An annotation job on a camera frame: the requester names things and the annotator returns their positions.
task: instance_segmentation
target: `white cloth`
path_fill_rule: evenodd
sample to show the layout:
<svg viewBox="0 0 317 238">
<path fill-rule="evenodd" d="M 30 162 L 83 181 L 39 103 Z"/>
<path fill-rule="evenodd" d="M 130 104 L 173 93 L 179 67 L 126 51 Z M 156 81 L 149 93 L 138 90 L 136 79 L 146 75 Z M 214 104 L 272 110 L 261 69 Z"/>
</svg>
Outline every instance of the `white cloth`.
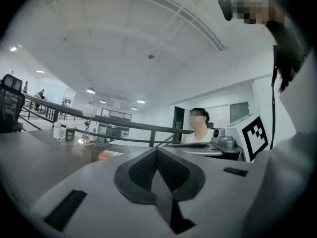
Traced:
<svg viewBox="0 0 317 238">
<path fill-rule="evenodd" d="M 186 140 L 185 140 L 185 144 L 188 143 L 207 143 L 211 141 L 211 137 L 213 136 L 213 129 L 208 129 L 208 133 L 206 134 L 206 136 L 204 136 L 203 139 L 201 140 L 197 140 L 195 137 L 195 132 L 192 134 L 187 135 Z"/>
</svg>

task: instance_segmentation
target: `black mesh chair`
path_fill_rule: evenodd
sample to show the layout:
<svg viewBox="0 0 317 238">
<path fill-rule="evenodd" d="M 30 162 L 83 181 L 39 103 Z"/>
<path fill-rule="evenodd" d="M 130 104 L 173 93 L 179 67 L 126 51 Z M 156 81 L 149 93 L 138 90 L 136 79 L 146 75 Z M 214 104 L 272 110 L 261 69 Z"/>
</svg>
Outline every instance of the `black mesh chair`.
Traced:
<svg viewBox="0 0 317 238">
<path fill-rule="evenodd" d="M 17 122 L 25 96 L 21 93 L 22 80 L 7 74 L 0 84 L 0 133 L 21 131 L 23 124 Z"/>
</svg>

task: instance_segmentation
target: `black rubber pad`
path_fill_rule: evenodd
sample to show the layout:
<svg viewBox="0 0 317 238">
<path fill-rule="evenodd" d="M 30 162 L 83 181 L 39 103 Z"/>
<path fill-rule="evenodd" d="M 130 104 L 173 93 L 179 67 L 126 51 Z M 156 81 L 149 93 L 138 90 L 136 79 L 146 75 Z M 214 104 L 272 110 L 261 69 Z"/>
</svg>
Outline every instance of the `black rubber pad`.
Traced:
<svg viewBox="0 0 317 238">
<path fill-rule="evenodd" d="M 86 192 L 74 189 L 45 218 L 45 222 L 51 227 L 62 231 L 86 195 Z"/>
<path fill-rule="evenodd" d="M 248 171 L 234 168 L 225 168 L 224 171 L 241 177 L 245 177 L 248 174 Z"/>
</svg>

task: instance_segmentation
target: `metal railing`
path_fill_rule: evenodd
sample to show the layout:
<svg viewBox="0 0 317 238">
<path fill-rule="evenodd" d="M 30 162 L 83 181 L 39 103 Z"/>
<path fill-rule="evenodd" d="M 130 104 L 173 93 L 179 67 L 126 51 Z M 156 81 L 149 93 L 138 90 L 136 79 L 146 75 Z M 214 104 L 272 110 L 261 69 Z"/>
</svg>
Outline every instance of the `metal railing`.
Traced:
<svg viewBox="0 0 317 238">
<path fill-rule="evenodd" d="M 30 117 L 30 114 L 34 115 L 35 117 L 39 117 L 41 119 L 44 119 L 48 122 L 54 123 L 58 121 L 59 114 L 62 113 L 64 115 L 70 115 L 74 117 L 74 120 L 76 119 L 89 119 L 88 117 L 83 116 L 82 111 L 72 108 L 67 108 L 62 105 L 58 105 L 49 101 L 42 100 L 40 98 L 24 94 L 26 102 L 28 101 L 30 103 L 30 106 L 23 107 L 23 111 L 28 112 L 28 119 Z M 44 113 L 38 113 L 39 106 L 41 106 L 40 110 L 44 110 Z M 104 124 L 111 124 L 116 126 L 122 126 L 127 128 L 135 128 L 135 129 L 142 129 L 142 130 L 149 130 L 151 131 L 150 139 L 149 140 L 141 140 L 141 139 L 131 139 L 131 138 L 121 138 L 121 137 L 114 137 L 109 135 L 102 135 L 97 134 L 93 132 L 86 132 L 87 135 L 91 136 L 97 136 L 102 137 L 106 139 L 112 139 L 112 140 L 121 140 L 121 141 L 130 141 L 130 142 L 140 142 L 140 143 L 148 143 L 149 147 L 153 147 L 154 144 L 168 144 L 168 143 L 180 143 L 180 141 L 168 141 L 171 137 L 169 137 L 165 141 L 155 141 L 155 135 L 156 132 L 167 132 L 167 133 L 177 133 L 177 134 L 190 134 L 193 133 L 192 130 L 184 130 L 184 129 L 175 129 L 175 128 L 169 128 L 169 127 L 161 127 L 161 126 L 155 126 L 155 125 L 149 125 L 145 123 L 136 123 L 132 121 L 126 121 L 123 119 L 113 119 L 113 118 L 107 118 L 102 116 L 95 116 L 92 121 L 101 122 Z M 85 133 L 85 131 L 75 128 L 76 132 L 79 133 Z"/>
</svg>

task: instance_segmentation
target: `gray desk surface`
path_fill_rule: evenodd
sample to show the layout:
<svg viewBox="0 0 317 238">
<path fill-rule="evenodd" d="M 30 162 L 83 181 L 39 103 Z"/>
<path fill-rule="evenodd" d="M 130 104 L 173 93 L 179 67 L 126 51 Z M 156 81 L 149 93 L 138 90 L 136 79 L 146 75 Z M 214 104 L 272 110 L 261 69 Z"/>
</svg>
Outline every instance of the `gray desk surface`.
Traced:
<svg viewBox="0 0 317 238">
<path fill-rule="evenodd" d="M 129 153 L 142 147 L 113 145 Z M 101 150 L 84 148 L 77 140 L 57 142 L 53 130 L 0 134 L 0 177 L 22 205 L 30 208 L 50 188 L 98 159 Z"/>
</svg>

